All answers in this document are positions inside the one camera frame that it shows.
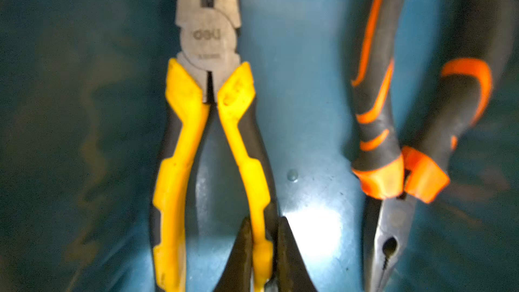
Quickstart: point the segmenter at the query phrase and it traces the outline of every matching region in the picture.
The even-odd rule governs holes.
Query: orange-handled pliers
[[[249,201],[254,290],[263,291],[274,266],[278,207],[255,120],[251,69],[236,53],[238,0],[177,0],[175,22],[182,51],[169,61],[166,75],[170,114],[151,211],[157,289],[185,291],[186,189],[214,96]]]
[[[512,52],[515,0],[466,0],[453,51],[418,138],[400,149],[389,88],[393,43],[404,0],[372,0],[358,73],[352,79],[360,156],[353,163],[368,196],[363,227],[364,290],[381,292],[404,252],[416,203],[449,184],[449,160],[483,114]]]

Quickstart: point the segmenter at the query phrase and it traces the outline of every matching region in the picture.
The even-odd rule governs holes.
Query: black handle grip
[[[447,168],[458,138],[483,114],[512,53],[516,0],[466,0],[455,50],[442,70],[438,94],[412,148],[406,192],[431,202],[449,183]]]
[[[360,127],[360,156],[353,163],[362,190],[373,198],[391,198],[403,189],[404,167],[393,125],[389,88],[394,37],[404,0],[372,0],[364,30],[354,88]]]

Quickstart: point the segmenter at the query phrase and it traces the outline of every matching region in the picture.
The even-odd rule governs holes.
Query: brand logo
[[[220,39],[220,29],[197,29],[193,32],[193,37],[195,40],[219,40]]]

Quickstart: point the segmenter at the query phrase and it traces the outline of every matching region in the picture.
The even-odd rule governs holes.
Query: yellow-handled pliers
[[[214,97],[249,200],[254,290],[263,291],[272,277],[278,207],[255,120],[252,73],[236,53],[238,0],[177,0],[175,23],[182,51],[168,65],[170,115],[151,210],[157,290],[185,291],[186,189]]]

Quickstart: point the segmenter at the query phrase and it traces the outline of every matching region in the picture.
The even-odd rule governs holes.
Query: metal pliers head
[[[208,90],[217,93],[241,62],[236,53],[238,0],[177,0],[175,23],[181,28],[178,62],[202,88],[207,102]]]
[[[368,198],[364,217],[364,291],[382,292],[402,256],[417,199],[402,194],[383,201]]]

